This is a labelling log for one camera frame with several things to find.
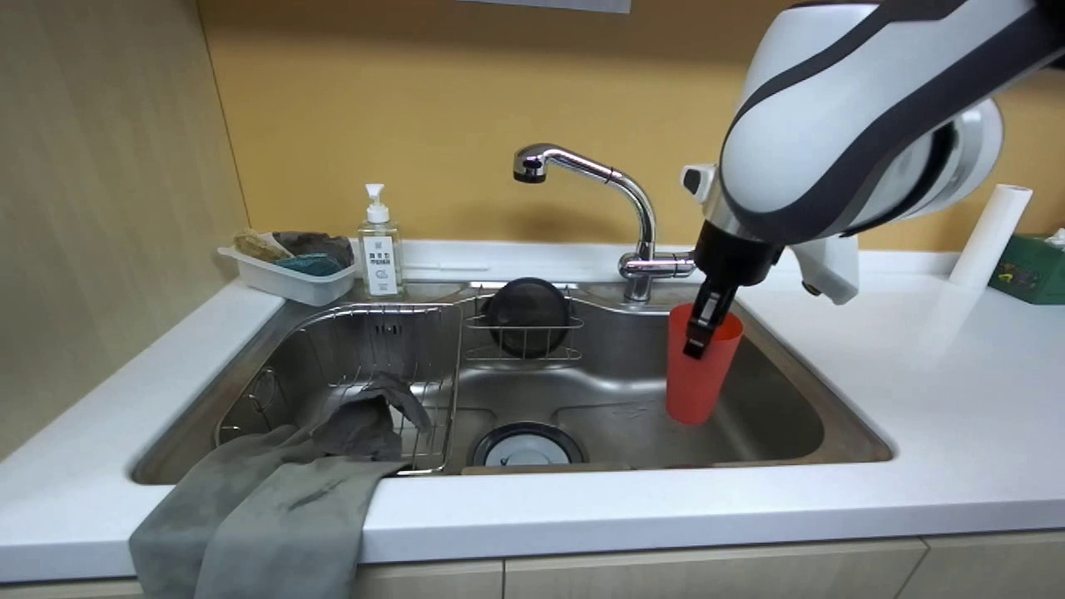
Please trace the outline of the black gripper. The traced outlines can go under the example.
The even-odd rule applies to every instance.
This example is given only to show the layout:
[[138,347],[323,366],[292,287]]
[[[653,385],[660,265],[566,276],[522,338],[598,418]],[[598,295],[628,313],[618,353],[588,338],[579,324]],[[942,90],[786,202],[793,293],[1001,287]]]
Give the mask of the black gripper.
[[739,287],[757,287],[769,276],[769,270],[778,264],[782,248],[778,243],[759,243],[737,233],[726,233],[717,224],[705,224],[697,241],[697,265],[702,270],[702,287],[691,304],[691,315],[685,324],[685,347],[682,353],[691,358],[702,358],[711,332],[726,320],[732,306],[732,293]]

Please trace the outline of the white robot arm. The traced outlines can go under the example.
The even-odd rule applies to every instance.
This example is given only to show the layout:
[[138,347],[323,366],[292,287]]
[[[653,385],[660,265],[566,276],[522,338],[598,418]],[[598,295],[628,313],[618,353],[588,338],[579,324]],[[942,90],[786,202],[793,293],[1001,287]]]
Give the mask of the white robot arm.
[[809,293],[858,293],[856,236],[942,209],[993,170],[993,94],[1065,50],[1065,0],[797,0],[726,129],[682,353],[793,254]]

